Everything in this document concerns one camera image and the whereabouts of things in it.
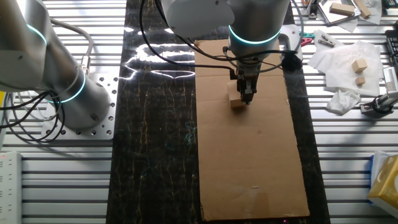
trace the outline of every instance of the cardboard sheet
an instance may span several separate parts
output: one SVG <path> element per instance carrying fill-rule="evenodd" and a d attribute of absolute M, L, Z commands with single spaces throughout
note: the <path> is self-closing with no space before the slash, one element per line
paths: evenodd
<path fill-rule="evenodd" d="M 227 40 L 200 42 L 222 55 Z M 280 55 L 266 62 L 277 64 Z M 196 64 L 227 65 L 195 54 Z M 227 70 L 196 68 L 200 200 L 204 220 L 309 215 L 283 72 L 259 77 L 253 102 L 229 107 Z"/>

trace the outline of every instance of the mounting plate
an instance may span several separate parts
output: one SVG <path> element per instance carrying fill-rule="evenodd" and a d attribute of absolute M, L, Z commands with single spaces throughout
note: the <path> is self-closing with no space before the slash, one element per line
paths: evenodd
<path fill-rule="evenodd" d="M 109 111 L 104 120 L 100 121 L 96 126 L 84 130 L 71 130 L 64 127 L 62 134 L 59 135 L 57 140 L 109 140 L 113 138 L 114 134 L 114 120 L 116 115 L 116 103 L 118 100 L 118 75 L 93 73 L 89 74 L 90 78 L 99 84 L 103 85 L 111 98 Z M 46 109 L 46 116 L 55 114 L 54 107 L 48 103 Z M 42 136 L 46 135 L 48 130 L 54 126 L 55 120 L 45 121 L 42 128 Z M 55 128 L 53 134 L 47 139 L 52 139 L 60 130 L 60 122 L 58 127 Z"/>

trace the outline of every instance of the electrical outlet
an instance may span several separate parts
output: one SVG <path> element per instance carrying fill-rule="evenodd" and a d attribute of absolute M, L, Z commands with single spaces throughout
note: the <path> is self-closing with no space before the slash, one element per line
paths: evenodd
<path fill-rule="evenodd" d="M 22 223 L 22 156 L 0 154 L 0 224 Z"/>

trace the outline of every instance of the small wooden cube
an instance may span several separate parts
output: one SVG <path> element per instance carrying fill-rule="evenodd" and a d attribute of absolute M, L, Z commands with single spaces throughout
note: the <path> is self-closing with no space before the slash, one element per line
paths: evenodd
<path fill-rule="evenodd" d="M 362 0 L 354 0 L 355 5 L 358 6 L 359 10 L 361 11 L 361 16 L 363 18 L 368 18 L 372 13 L 371 11 L 368 9 L 368 7 L 366 7 L 365 3 L 363 3 Z"/>
<path fill-rule="evenodd" d="M 352 16 L 354 15 L 355 7 L 334 2 L 330 6 L 330 12 L 342 16 Z"/>
<path fill-rule="evenodd" d="M 245 106 L 245 104 L 241 100 L 241 93 L 238 92 L 238 86 L 236 82 L 227 83 L 228 87 L 228 99 L 229 105 L 231 108 L 237 108 L 241 106 Z"/>
<path fill-rule="evenodd" d="M 358 59 L 353 63 L 353 69 L 355 73 L 361 73 L 368 67 L 365 59 Z"/>
<path fill-rule="evenodd" d="M 356 85 L 359 85 L 359 86 L 365 84 L 366 83 L 365 77 L 356 78 L 355 83 L 356 83 Z"/>

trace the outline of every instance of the red clip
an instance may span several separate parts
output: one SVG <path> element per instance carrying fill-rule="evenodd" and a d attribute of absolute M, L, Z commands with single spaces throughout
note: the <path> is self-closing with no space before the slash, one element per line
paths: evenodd
<path fill-rule="evenodd" d="M 303 41 L 301 42 L 301 46 L 304 47 L 311 42 L 312 42 L 312 38 L 303 38 Z"/>

